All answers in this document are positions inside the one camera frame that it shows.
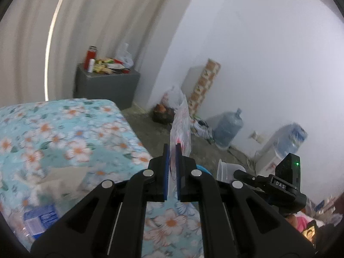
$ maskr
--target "plastic container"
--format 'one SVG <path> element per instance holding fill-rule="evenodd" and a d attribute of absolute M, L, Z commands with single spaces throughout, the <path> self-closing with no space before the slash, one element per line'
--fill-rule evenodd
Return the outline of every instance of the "plastic container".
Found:
<path fill-rule="evenodd" d="M 235 180 L 233 174 L 236 170 L 246 172 L 245 168 L 238 164 L 225 163 L 220 159 L 217 166 L 216 180 L 231 183 Z"/>
<path fill-rule="evenodd" d="M 295 154 L 307 138 L 306 131 L 297 123 L 286 128 L 285 133 L 274 142 L 276 153 L 284 159 L 289 153 Z"/>
<path fill-rule="evenodd" d="M 227 150 L 231 141 L 243 127 L 243 120 L 240 118 L 241 109 L 236 112 L 225 112 L 215 130 L 213 130 L 213 139 L 217 147 L 221 150 Z"/>

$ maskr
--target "smartphone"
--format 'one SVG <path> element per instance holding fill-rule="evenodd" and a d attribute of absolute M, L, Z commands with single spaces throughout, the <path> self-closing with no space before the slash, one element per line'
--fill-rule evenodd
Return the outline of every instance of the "smartphone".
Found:
<path fill-rule="evenodd" d="M 302 231 L 302 234 L 306 237 L 307 240 L 309 240 L 312 245 L 315 248 L 315 242 L 316 242 L 316 234 L 318 232 L 318 226 L 316 225 L 315 220 L 312 220 L 307 224 L 307 227 L 305 230 Z"/>

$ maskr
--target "gray storage box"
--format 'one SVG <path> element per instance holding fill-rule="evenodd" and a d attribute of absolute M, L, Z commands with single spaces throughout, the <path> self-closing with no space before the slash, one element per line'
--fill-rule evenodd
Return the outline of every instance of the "gray storage box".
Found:
<path fill-rule="evenodd" d="M 107 99 L 120 110 L 131 107 L 140 73 L 130 70 L 128 74 L 89 73 L 84 64 L 78 64 L 75 74 L 74 98 Z"/>

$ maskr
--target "pink fabric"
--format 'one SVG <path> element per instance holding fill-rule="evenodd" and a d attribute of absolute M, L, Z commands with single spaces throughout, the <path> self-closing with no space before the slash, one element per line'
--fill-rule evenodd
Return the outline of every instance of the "pink fabric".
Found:
<path fill-rule="evenodd" d="M 303 230 L 306 229 L 308 221 L 307 219 L 301 216 L 297 216 L 296 218 L 298 220 L 298 226 L 296 229 L 301 233 Z"/>

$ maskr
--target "white plastic bag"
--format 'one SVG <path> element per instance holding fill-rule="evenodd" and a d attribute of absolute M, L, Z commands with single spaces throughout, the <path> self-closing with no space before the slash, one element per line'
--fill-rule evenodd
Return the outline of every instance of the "white plastic bag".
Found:
<path fill-rule="evenodd" d="M 191 153 L 191 135 L 190 135 L 190 116 L 186 96 L 183 94 L 183 100 L 177 109 L 172 129 L 170 133 L 170 172 L 169 172 L 169 191 L 168 195 L 173 197 L 173 190 L 176 187 L 176 170 L 175 170 L 175 145 L 180 143 L 184 156 Z"/>
<path fill-rule="evenodd" d="M 123 62 L 123 66 L 127 69 L 130 69 L 134 66 L 134 61 L 132 60 L 131 54 L 127 51 L 128 44 L 123 44 L 118 49 L 115 59 Z"/>
<path fill-rule="evenodd" d="M 184 100 L 185 95 L 177 86 L 167 90 L 161 98 L 161 104 L 165 107 L 177 110 Z"/>
<path fill-rule="evenodd" d="M 201 125 L 200 120 L 195 117 L 190 117 L 190 128 L 191 133 L 197 137 L 204 138 L 206 141 L 211 141 L 213 139 L 212 130 L 209 128 L 208 124 L 203 122 Z"/>

